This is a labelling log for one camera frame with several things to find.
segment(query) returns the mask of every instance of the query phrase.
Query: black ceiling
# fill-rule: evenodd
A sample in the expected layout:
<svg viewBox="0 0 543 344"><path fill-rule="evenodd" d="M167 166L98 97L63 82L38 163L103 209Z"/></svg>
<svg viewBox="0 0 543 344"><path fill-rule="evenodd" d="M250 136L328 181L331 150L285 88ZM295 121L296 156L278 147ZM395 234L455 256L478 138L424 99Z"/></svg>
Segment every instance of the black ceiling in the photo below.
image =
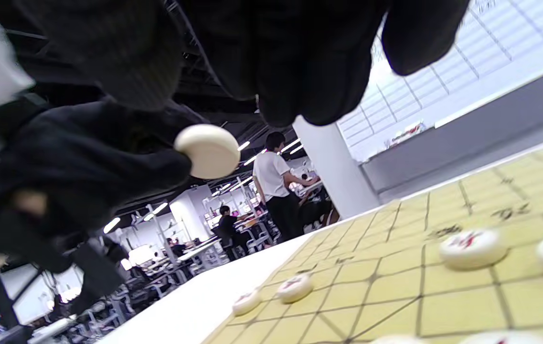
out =
<svg viewBox="0 0 543 344"><path fill-rule="evenodd" d="M20 64L36 80L34 91L53 106L81 104L99 100L103 96L93 81L65 61L44 34L25 19L9 0L0 0L0 24L6 29L9 40L14 45ZM234 100L215 83L188 31L184 32L184 42L184 68L174 100L188 105L212 123L230 131L240 144L250 141L250 145L242 151L242 163L232 176L216 181L192 179L186 185L161 194L143 196L118 211L118 215L125 215L121 216L125 218L118 226L124 226L123 222L128 225L130 217L127 214L144 208L148 203L171 200L191 186L208 183L214 187L219 183L234 181L239 174L248 175L252 165L243 166L243 162L262 150L267 133L277 130L268 127L261 116L255 113L256 101ZM288 142L296 138L291 128L281 131L287 136ZM295 159L304 155L304 150L300 150L293 155L286 154L285 157Z"/></svg>

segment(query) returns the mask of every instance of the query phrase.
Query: grid chart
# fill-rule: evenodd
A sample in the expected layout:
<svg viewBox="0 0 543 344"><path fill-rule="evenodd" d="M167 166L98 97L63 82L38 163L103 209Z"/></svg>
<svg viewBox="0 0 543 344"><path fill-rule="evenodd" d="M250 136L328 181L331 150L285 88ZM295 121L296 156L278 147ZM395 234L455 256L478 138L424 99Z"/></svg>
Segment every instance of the grid chart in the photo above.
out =
<svg viewBox="0 0 543 344"><path fill-rule="evenodd" d="M445 57L411 76L393 74L389 80L370 81L360 105L337 122L339 129L349 148L371 146L367 139L385 130L391 139L397 131L393 124L418 122L422 109L540 48L543 1L473 0L456 44ZM380 39L372 52L374 64L385 60ZM441 116L437 120L449 115L435 114Z"/></svg>
<svg viewBox="0 0 543 344"><path fill-rule="evenodd" d="M494 227L510 247L493 266L456 272L439 242ZM484 170L311 237L269 279L254 311L230 317L206 344L368 343L415 334L457 344L499 329L543 335L543 150ZM285 305L278 286L311 273L314 290Z"/></svg>

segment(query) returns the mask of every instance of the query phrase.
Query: fluorescent light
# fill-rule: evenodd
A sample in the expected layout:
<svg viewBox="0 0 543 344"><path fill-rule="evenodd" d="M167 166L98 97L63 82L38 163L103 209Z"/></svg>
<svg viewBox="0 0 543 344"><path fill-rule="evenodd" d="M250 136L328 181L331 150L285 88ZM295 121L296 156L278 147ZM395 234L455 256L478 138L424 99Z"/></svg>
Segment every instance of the fluorescent light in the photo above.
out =
<svg viewBox="0 0 543 344"><path fill-rule="evenodd" d="M159 205L157 207L157 209L153 210L153 214L155 214L155 215L158 214L159 211L162 211L163 208L166 207L166 206L167 206L167 202L163 202L161 205Z"/></svg>
<svg viewBox="0 0 543 344"><path fill-rule="evenodd" d="M241 185L244 185L245 183L249 182L250 179L252 179L252 176L248 177L247 179L243 180L241 183L239 183L239 184L235 185L234 187L232 187L231 190L229 190L229 192L237 190L238 187L240 187Z"/></svg>
<svg viewBox="0 0 543 344"><path fill-rule="evenodd" d="M299 142L301 142L301 139L297 139L293 142L291 142L288 146L284 146L284 148L282 149L282 153L284 153L285 151L287 151L289 148L291 148L292 146L295 146L295 144L298 144Z"/></svg>
<svg viewBox="0 0 543 344"><path fill-rule="evenodd" d="M246 142L242 143L241 146L239 146L239 148L237 150L241 151L241 150L243 150L243 148L246 148L249 144L250 144L250 141L246 141Z"/></svg>
<svg viewBox="0 0 543 344"><path fill-rule="evenodd" d="M256 155L254 155L254 157L251 157L250 159L248 159L248 161L246 161L244 163L244 166L248 165L249 163L252 163L254 161L254 159L256 159Z"/></svg>
<svg viewBox="0 0 543 344"><path fill-rule="evenodd" d="M118 224L118 222L120 222L120 217L115 217L114 220L110 221L110 223L104 227L104 233L107 234L112 228L114 228L114 226Z"/></svg>
<svg viewBox="0 0 543 344"><path fill-rule="evenodd" d="M301 148L303 148L303 145L300 145L299 147L295 148L290 154L293 154L294 152L300 150Z"/></svg>

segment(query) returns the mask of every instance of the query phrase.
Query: glove finger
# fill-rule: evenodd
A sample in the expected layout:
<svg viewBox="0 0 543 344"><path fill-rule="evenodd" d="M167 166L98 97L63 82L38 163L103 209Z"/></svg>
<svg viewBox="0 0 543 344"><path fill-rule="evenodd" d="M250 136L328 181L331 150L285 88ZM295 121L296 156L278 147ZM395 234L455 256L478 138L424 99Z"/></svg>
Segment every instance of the glove finger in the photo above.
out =
<svg viewBox="0 0 543 344"><path fill-rule="evenodd" d="M468 0L396 0L382 34L394 72L409 75L438 61L452 47Z"/></svg>

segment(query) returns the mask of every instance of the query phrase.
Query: yellow game board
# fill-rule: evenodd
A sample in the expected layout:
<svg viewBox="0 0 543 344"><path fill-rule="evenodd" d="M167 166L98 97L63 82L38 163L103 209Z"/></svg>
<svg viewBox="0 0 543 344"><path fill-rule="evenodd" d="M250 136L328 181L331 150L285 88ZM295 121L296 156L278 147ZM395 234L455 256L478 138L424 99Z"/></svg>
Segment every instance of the yellow game board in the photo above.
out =
<svg viewBox="0 0 543 344"><path fill-rule="evenodd" d="M445 268L438 244L466 228L493 227L510 246L489 268ZM415 334L457 344L473 333L543 335L543 150L321 231L262 286L263 303L230 318L207 344L367 343ZM292 305L280 283L312 273L314 291Z"/></svg>

